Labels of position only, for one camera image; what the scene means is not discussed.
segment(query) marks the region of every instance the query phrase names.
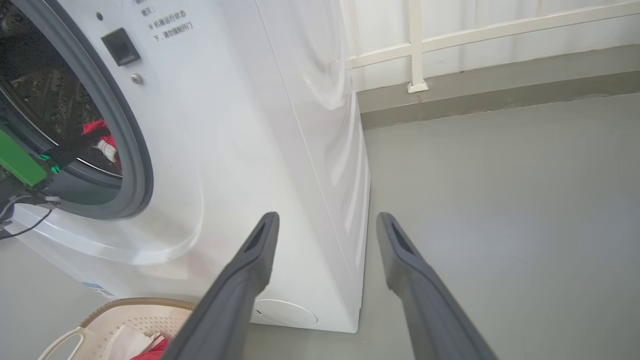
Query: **white basket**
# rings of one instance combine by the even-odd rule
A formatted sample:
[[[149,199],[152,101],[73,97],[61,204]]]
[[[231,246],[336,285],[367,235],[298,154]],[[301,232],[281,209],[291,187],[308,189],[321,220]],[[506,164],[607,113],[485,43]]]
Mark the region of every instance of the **white basket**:
[[[80,326],[49,345],[39,360],[47,359],[74,335],[80,342],[68,360],[100,360],[107,344],[121,326],[130,326],[151,336],[160,332],[171,341],[187,321],[194,305],[159,297],[137,297],[112,301],[96,310]]]

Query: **white washing machine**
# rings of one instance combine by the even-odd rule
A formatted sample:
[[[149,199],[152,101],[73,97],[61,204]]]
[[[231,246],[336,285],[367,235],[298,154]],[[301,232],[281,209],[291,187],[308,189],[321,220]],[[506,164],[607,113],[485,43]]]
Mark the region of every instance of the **white washing machine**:
[[[81,156],[48,189],[60,208],[21,241],[107,297],[197,301],[277,211],[252,321],[357,331],[370,176],[338,1],[13,3],[21,13],[4,11],[4,37],[44,34],[35,53],[53,46],[63,61],[3,75],[3,124],[38,152],[64,136],[61,117],[92,110],[122,164]],[[55,93],[42,110],[18,94],[53,94],[73,74],[71,101]],[[8,230],[45,214],[17,206]]]

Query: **wall baseboard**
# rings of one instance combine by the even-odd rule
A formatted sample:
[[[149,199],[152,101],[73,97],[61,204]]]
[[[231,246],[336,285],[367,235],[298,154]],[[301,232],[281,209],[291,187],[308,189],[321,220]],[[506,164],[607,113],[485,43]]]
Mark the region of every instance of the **wall baseboard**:
[[[640,92],[640,45],[612,47],[509,63],[426,79],[429,90],[406,84],[358,93],[366,129]]]

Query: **basket handle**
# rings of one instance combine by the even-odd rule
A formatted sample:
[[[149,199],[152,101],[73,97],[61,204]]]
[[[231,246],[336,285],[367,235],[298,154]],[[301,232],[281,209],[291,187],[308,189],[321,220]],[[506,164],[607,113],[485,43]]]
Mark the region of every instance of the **basket handle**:
[[[74,355],[76,354],[76,352],[80,348],[80,345],[82,345],[82,342],[84,341],[84,333],[85,332],[86,332],[86,329],[84,327],[80,327],[79,326],[79,327],[76,327],[75,329],[69,331],[68,333],[64,334],[63,336],[60,336],[56,341],[53,342],[53,344],[49,345],[47,350],[44,350],[44,352],[42,353],[42,355],[40,355],[38,360],[46,360],[46,359],[48,359],[49,356],[51,356],[51,354],[58,348],[58,346],[62,345],[62,343],[64,343],[65,341],[69,340],[69,338],[71,338],[73,335],[78,334],[78,335],[80,335],[80,342],[78,343],[78,345],[76,345],[76,348],[71,353],[71,355],[69,355],[69,358],[67,360],[73,359]]]

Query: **black cable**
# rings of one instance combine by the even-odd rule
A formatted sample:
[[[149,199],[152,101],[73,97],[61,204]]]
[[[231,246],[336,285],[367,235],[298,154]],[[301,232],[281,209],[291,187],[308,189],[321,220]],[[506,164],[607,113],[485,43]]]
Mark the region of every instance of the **black cable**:
[[[36,226],[40,225],[40,223],[41,223],[41,222],[43,222],[43,221],[44,221],[44,219],[46,219],[46,218],[49,216],[49,214],[51,214],[51,212],[52,212],[52,211],[53,211],[53,209],[50,209],[50,210],[49,210],[49,212],[48,212],[45,216],[43,216],[40,220],[38,220],[38,222],[37,222],[37,223],[33,224],[33,226],[32,226],[32,227],[30,227],[29,229],[22,230],[22,231],[21,231],[21,232],[19,232],[19,233],[15,233],[15,234],[7,235],[7,236],[0,236],[0,240],[4,240],[4,239],[8,239],[8,238],[13,238],[14,236],[22,235],[22,234],[26,233],[26,232],[27,232],[27,231],[29,231],[29,230],[33,230],[33,228],[35,228]]]

